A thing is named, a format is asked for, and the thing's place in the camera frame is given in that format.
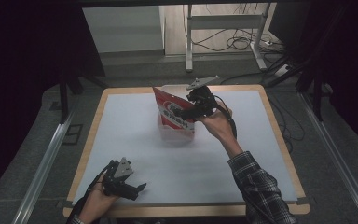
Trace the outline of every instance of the gray floor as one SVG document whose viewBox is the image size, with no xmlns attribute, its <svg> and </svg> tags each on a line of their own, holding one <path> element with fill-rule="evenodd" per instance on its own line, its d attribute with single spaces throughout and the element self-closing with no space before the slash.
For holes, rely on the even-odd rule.
<svg viewBox="0 0 358 224">
<path fill-rule="evenodd" d="M 194 71 L 186 73 L 184 57 L 161 58 L 159 56 L 136 60 L 103 58 L 106 77 L 100 80 L 112 87 L 162 86 L 166 84 L 190 83 L 195 77 L 218 75 L 221 80 L 242 74 L 257 72 L 252 55 L 196 57 Z M 262 75 L 248 75 L 231 79 L 225 84 L 255 84 Z M 63 223 L 62 207 L 72 184 L 83 146 L 92 123 L 102 89 L 81 79 L 84 92 L 74 96 L 69 92 L 70 103 L 78 100 L 71 125 L 82 125 L 78 141 L 72 135 L 63 140 L 48 179 L 40 193 L 28 223 Z M 292 77 L 275 88 L 268 89 L 268 97 L 275 116 L 289 131 L 287 146 L 298 176 L 310 201 L 310 213 L 297 216 L 301 223 L 358 223 L 358 208 L 340 174 L 332 162 L 326 147 L 307 114 L 306 107 L 295 91 L 296 77 Z M 0 223 L 10 223 L 21 204 L 48 144 L 57 129 L 61 112 L 53 105 L 59 102 L 57 87 L 46 91 L 43 104 L 33 128 L 24 140 L 18 155 L 0 180 Z M 324 125 L 330 132 L 358 181 L 358 136 L 329 104 L 323 99 Z M 241 219 L 227 217 L 208 219 L 208 222 L 239 223 Z M 169 218 L 171 223 L 203 223 L 205 219 Z"/>
</svg>

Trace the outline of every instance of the white wall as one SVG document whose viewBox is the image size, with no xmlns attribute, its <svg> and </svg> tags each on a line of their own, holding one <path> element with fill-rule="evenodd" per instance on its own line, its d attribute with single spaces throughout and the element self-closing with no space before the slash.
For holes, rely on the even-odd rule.
<svg viewBox="0 0 358 224">
<path fill-rule="evenodd" d="M 83 8 L 99 53 L 164 49 L 159 7 Z"/>
</svg>

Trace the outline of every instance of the plaid shirt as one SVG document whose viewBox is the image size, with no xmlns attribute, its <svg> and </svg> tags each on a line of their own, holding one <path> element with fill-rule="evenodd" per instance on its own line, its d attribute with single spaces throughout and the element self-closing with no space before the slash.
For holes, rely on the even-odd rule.
<svg viewBox="0 0 358 224">
<path fill-rule="evenodd" d="M 287 204 L 281 198 L 277 180 L 261 169 L 248 151 L 243 152 L 228 161 L 238 188 L 250 196 L 266 214 L 277 223 L 297 223 L 296 218 L 289 212 Z M 246 205 L 246 217 L 250 223 L 269 224 L 262 215 L 249 204 Z"/>
</svg>

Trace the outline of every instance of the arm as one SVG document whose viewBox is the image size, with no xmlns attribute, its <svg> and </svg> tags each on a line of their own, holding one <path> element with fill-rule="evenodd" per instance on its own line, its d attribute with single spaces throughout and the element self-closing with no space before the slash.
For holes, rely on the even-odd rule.
<svg viewBox="0 0 358 224">
<path fill-rule="evenodd" d="M 106 196 L 103 193 L 103 175 L 101 175 L 98 182 L 94 185 L 89 196 L 81 209 L 80 214 L 75 215 L 72 220 L 68 220 L 71 224 L 90 224 L 97 220 L 109 210 L 112 204 L 119 199 L 118 196 Z"/>
<path fill-rule="evenodd" d="M 216 110 L 210 117 L 201 117 L 198 120 L 226 150 L 230 157 L 228 164 L 244 200 L 250 199 L 276 223 L 297 223 L 281 197 L 276 179 L 258 165 L 250 152 L 242 150 L 223 113 Z M 246 214 L 251 223 L 269 223 L 249 202 Z"/>
</svg>

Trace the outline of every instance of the aluminum rail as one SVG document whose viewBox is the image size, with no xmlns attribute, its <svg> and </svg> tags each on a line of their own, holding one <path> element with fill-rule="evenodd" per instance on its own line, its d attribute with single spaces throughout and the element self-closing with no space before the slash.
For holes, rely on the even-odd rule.
<svg viewBox="0 0 358 224">
<path fill-rule="evenodd" d="M 318 118 L 315 116 L 315 114 L 313 113 L 312 103 L 308 98 L 308 96 L 306 96 L 305 93 L 299 93 L 299 97 L 302 100 L 302 102 L 305 104 L 308 115 L 310 116 L 310 119 L 316 128 L 316 131 L 321 136 L 331 160 L 336 166 L 338 173 L 340 174 L 342 180 L 344 181 L 344 184 L 346 185 L 348 191 L 350 192 L 350 195 L 352 196 L 358 208 L 358 182 L 356 178 L 353 176 L 347 163 L 342 158 L 339 149 L 337 148 L 332 137 L 330 136 L 329 132 L 325 128 L 324 123 L 320 122 Z"/>
<path fill-rule="evenodd" d="M 70 113 L 66 122 L 64 124 L 58 125 L 56 132 L 51 138 L 48 149 L 46 150 L 45 155 L 43 156 L 43 159 L 36 170 L 34 179 L 32 180 L 27 192 L 25 193 L 25 196 L 21 202 L 16 216 L 12 221 L 12 224 L 24 224 L 28 222 L 28 219 L 34 210 L 34 205 L 36 204 L 37 198 L 39 197 L 40 192 L 45 185 L 46 179 L 48 178 L 48 173 L 60 149 L 62 140 L 65 137 L 69 124 L 71 123 L 72 117 L 77 107 L 77 103 L 78 97 L 75 98 L 74 104 L 70 109 Z"/>
</svg>

